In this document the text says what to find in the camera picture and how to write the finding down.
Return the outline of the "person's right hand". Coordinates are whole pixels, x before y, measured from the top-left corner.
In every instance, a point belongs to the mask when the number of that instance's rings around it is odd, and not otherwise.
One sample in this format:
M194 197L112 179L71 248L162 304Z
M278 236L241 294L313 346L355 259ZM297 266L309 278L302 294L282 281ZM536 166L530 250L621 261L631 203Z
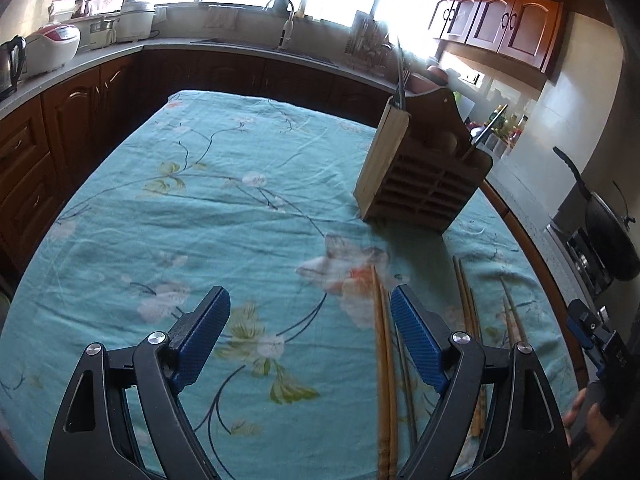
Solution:
M600 410L603 389L595 382L578 392L570 410L563 417L569 446L587 441L592 448L603 448L611 440L615 427Z

